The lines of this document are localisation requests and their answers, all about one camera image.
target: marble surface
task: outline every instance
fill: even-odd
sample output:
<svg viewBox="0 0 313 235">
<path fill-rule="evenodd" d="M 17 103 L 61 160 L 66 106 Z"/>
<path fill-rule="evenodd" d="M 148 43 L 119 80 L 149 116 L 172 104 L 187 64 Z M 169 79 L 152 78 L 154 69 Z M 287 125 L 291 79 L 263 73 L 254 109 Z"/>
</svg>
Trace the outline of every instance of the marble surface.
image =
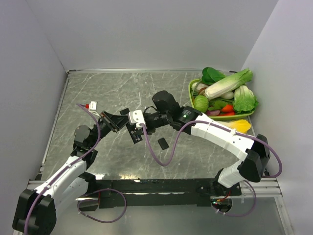
<svg viewBox="0 0 313 235">
<path fill-rule="evenodd" d="M 188 84 L 199 78 L 197 72 L 165 73 L 74 73 L 70 74 L 64 100 L 48 150 L 42 179 L 60 168 L 69 157 L 74 130 L 79 125 L 92 127 L 93 120 L 76 103 L 97 101 L 97 111 L 118 114 L 120 110 L 151 106 L 152 96 L 167 90 L 181 106 L 190 105 Z M 151 145 L 164 162 L 171 153 L 177 131 L 170 126 L 150 136 Z M 170 148 L 162 150 L 157 140 L 164 137 Z M 88 172 L 97 179 L 212 178 L 221 169 L 236 162 L 236 157 L 204 139 L 183 133 L 175 155 L 167 167 L 159 166 L 145 144 L 133 144 L 126 128 L 109 133 L 96 147 L 98 155 Z"/>
</svg>

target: carrot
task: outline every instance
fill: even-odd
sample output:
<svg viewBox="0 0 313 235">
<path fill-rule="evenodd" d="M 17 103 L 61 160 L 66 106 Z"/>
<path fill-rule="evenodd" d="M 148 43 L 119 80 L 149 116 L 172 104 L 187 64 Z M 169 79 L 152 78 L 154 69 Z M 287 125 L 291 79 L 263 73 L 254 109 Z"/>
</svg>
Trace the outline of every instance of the carrot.
<svg viewBox="0 0 313 235">
<path fill-rule="evenodd" d="M 220 114 L 219 116 L 232 116 L 232 115 L 236 115 L 234 111 L 225 114 Z"/>
<path fill-rule="evenodd" d="M 224 108 L 221 109 L 222 112 L 228 113 L 233 112 L 233 106 L 231 104 L 226 104 Z"/>
</svg>

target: gray wall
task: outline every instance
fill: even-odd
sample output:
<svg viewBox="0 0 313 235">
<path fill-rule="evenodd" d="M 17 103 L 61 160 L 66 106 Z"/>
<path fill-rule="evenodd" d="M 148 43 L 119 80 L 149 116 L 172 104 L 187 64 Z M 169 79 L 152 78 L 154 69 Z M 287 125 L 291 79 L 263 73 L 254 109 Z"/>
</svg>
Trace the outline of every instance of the gray wall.
<svg viewBox="0 0 313 235">
<path fill-rule="evenodd" d="M 0 230 L 38 172 L 66 73 L 24 0 L 0 1 Z"/>
<path fill-rule="evenodd" d="M 239 70 L 277 0 L 27 0 L 66 70 Z"/>
<path fill-rule="evenodd" d="M 313 231 L 312 9 L 312 1 L 280 0 L 244 65 L 261 103 L 252 121 L 282 158 L 279 184 L 297 235 Z M 271 166 L 276 172 L 275 159 Z"/>
</svg>

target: green tray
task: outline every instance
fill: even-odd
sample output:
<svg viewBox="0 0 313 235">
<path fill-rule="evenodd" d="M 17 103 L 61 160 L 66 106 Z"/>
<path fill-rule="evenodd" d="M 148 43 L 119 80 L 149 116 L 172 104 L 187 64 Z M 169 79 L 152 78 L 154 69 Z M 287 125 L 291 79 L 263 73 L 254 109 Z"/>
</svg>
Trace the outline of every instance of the green tray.
<svg viewBox="0 0 313 235">
<path fill-rule="evenodd" d="M 191 82 L 189 82 L 189 86 L 188 86 L 188 93 L 189 93 L 189 99 L 191 102 L 191 106 L 194 108 L 194 102 L 192 102 L 192 97 L 191 97 L 191 86 L 194 83 L 199 82 L 200 79 L 196 79 L 196 80 L 192 80 Z M 227 121 L 227 120 L 236 120 L 236 119 L 243 119 L 251 114 L 253 114 L 253 112 L 248 113 L 248 114 L 238 114 L 238 115 L 232 115 L 232 116 L 209 116 L 211 119 L 216 120 L 216 121 Z"/>
</svg>

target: purple cable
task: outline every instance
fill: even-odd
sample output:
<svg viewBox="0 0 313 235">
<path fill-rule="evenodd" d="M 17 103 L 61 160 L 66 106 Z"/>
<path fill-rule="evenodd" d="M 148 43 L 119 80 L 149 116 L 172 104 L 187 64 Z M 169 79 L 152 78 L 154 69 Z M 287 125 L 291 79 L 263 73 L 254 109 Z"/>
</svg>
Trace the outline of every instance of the purple cable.
<svg viewBox="0 0 313 235">
<path fill-rule="evenodd" d="M 201 121 L 201 120 L 190 121 L 190 122 L 186 123 L 185 125 L 183 125 L 183 127 L 178 131 L 178 134 L 177 134 L 176 139 L 175 139 L 175 142 L 174 142 L 174 146 L 173 146 L 173 149 L 172 149 L 172 153 L 171 153 L 170 159 L 169 159 L 166 163 L 162 163 L 162 162 L 157 158 L 157 156 L 156 156 L 155 153 L 153 152 L 153 149 L 151 148 L 151 145 L 150 145 L 150 142 L 149 142 L 149 139 L 148 139 L 148 134 L 147 134 L 146 126 L 145 126 L 144 123 L 141 123 L 141 124 L 140 124 L 140 125 L 143 127 L 143 128 L 142 128 L 142 129 L 143 129 L 143 134 L 144 134 L 144 136 L 145 136 L 145 141 L 146 141 L 146 144 L 147 144 L 147 146 L 148 146 L 148 148 L 149 148 L 149 151 L 150 151 L 152 157 L 154 158 L 154 160 L 155 160 L 159 165 L 161 165 L 161 166 L 167 166 L 167 165 L 172 161 L 173 155 L 174 155 L 174 152 L 175 152 L 175 148 L 176 148 L 176 145 L 177 145 L 177 141 L 178 141 L 178 138 L 179 138 L 180 134 L 183 132 L 183 130 L 184 130 L 187 126 L 189 126 L 189 125 L 191 125 L 191 124 L 194 124 L 194 123 L 210 124 L 210 125 L 212 125 L 212 126 L 214 126 L 214 127 L 220 128 L 220 129 L 222 129 L 222 130 L 224 130 L 224 131 L 227 131 L 227 132 L 231 132 L 231 131 L 232 131 L 232 130 L 229 130 L 228 128 L 226 128 L 226 127 L 217 125 L 217 124 L 215 124 L 215 123 L 210 123 L 210 122 L 207 122 L 207 121 Z M 275 152 L 275 150 L 274 150 L 271 146 L 269 146 L 266 142 L 264 142 L 264 141 L 262 141 L 262 140 L 260 140 L 260 139 L 258 139 L 258 138 L 256 138 L 256 137 L 254 137 L 254 136 L 242 134 L 242 133 L 240 133 L 240 132 L 236 132 L 236 135 L 241 136 L 241 137 L 246 137 L 246 138 L 252 139 L 252 140 L 254 140 L 254 141 L 257 141 L 257 142 L 263 144 L 264 146 L 266 146 L 266 147 L 274 154 L 274 156 L 275 156 L 275 158 L 277 159 L 278 164 L 279 164 L 278 173 L 275 174 L 275 175 L 272 175 L 272 176 L 266 176 L 266 175 L 265 175 L 265 176 L 263 176 L 263 178 L 276 178 L 277 176 L 279 176 L 279 175 L 282 173 L 282 171 L 283 171 L 282 162 L 281 162 L 281 160 L 280 160 L 278 154 Z"/>
<path fill-rule="evenodd" d="M 254 199 L 253 199 L 253 205 L 252 205 L 251 209 L 244 214 L 229 214 L 229 213 L 223 213 L 221 211 L 218 211 L 215 207 L 213 207 L 216 210 L 216 212 L 218 212 L 219 214 L 225 215 L 225 216 L 229 216 L 229 217 L 244 217 L 244 216 L 250 215 L 253 212 L 253 210 L 255 209 L 255 206 L 256 206 L 256 192 L 255 192 L 254 188 L 252 187 L 252 185 L 248 181 L 245 180 L 245 182 L 250 186 L 250 188 L 253 191 Z"/>
<path fill-rule="evenodd" d="M 84 215 L 84 216 L 86 216 L 86 217 L 88 217 L 89 219 L 92 219 L 92 220 L 94 220 L 94 221 L 97 221 L 97 222 L 100 222 L 100 223 L 104 223 L 104 224 L 110 224 L 110 223 L 113 223 L 113 222 L 116 222 L 117 220 L 119 220 L 120 218 L 122 218 L 122 216 L 125 214 L 125 211 L 126 211 L 126 207 L 127 207 L 127 202 L 126 202 L 126 198 L 125 198 L 125 196 L 120 192 L 120 191 L 118 191 L 118 190 L 115 190 L 115 189 L 112 189 L 112 188 L 104 188 L 104 189 L 100 189 L 100 190 L 97 190 L 97 191 L 95 191 L 95 192 L 93 192 L 93 193 L 97 193 L 97 192 L 102 192 L 102 191 L 114 191 L 114 192 L 117 192 L 118 194 L 120 194 L 122 197 L 123 197 L 123 199 L 124 199 L 124 210 L 123 210 L 123 212 L 121 213 L 121 215 L 118 217 L 118 218 L 116 218 L 116 219 L 114 219 L 114 220 L 111 220 L 111 221 L 104 221 L 104 220 L 100 220 L 100 219 L 96 219 L 96 218 L 94 218 L 94 217 L 92 217 L 92 216 L 90 216 L 90 215 L 88 215 L 88 214 L 85 214 L 85 213 L 83 213 L 80 209 L 79 209 L 79 205 L 82 203 L 82 202 L 93 202 L 93 201 L 95 201 L 95 200 L 92 200 L 92 199 L 86 199 L 86 200 L 83 200 L 83 201 L 80 201 L 79 203 L 77 203 L 77 209 L 78 209 L 78 211 L 79 211 L 79 213 L 80 214 L 82 214 L 82 215 Z"/>
<path fill-rule="evenodd" d="M 95 121 L 96 125 L 97 125 L 97 129 L 98 129 L 98 138 L 96 143 L 94 144 L 94 146 L 89 149 L 85 154 L 83 154 L 81 157 L 79 157 L 78 159 L 74 160 L 73 162 L 71 162 L 69 165 L 67 165 L 67 167 L 64 167 L 48 184 L 48 186 L 51 186 L 57 179 L 60 178 L 60 176 L 67 170 L 69 169 L 72 165 L 74 165 L 75 163 L 77 163 L 79 160 L 83 159 L 86 155 L 88 155 L 92 150 L 94 150 L 94 148 L 97 146 L 97 144 L 99 143 L 100 139 L 101 139 L 101 130 L 100 130 L 100 126 L 99 123 L 97 121 L 97 119 L 92 115 L 92 113 L 90 113 L 82 104 L 77 104 L 80 108 L 82 108 L 89 116 L 92 117 L 92 119 Z M 39 198 L 48 190 L 48 187 L 44 187 L 44 189 L 38 194 L 38 196 L 36 197 L 36 199 L 34 200 L 33 204 L 31 205 L 26 220 L 25 220 L 25 226 L 24 226 L 24 235 L 28 235 L 28 224 L 29 224 L 29 220 L 31 217 L 31 214 L 36 206 L 37 201 L 39 200 Z"/>
</svg>

